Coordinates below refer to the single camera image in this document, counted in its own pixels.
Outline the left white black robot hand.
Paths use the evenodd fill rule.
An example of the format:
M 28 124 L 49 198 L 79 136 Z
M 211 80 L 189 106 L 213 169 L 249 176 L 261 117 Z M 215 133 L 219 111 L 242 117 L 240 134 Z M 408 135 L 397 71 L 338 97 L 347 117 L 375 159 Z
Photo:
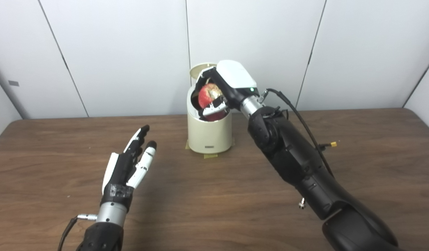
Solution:
M 149 170 L 157 149 L 155 141 L 142 148 L 149 130 L 148 124 L 141 127 L 122 153 L 111 153 L 103 178 L 101 205 L 115 203 L 130 210 L 133 192 Z

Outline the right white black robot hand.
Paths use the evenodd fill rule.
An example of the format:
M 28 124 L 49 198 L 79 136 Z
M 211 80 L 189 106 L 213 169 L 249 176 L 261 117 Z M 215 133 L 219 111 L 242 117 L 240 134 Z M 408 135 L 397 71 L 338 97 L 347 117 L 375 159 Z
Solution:
M 222 95 L 206 107 L 198 110 L 200 118 L 206 119 L 206 116 L 220 111 L 236 109 L 249 119 L 253 113 L 263 107 L 263 104 L 258 100 L 257 83 L 241 63 L 233 60 L 221 60 L 216 65 L 203 64 L 202 66 L 203 68 L 197 75 L 195 91 L 201 92 L 206 82 L 212 80 Z

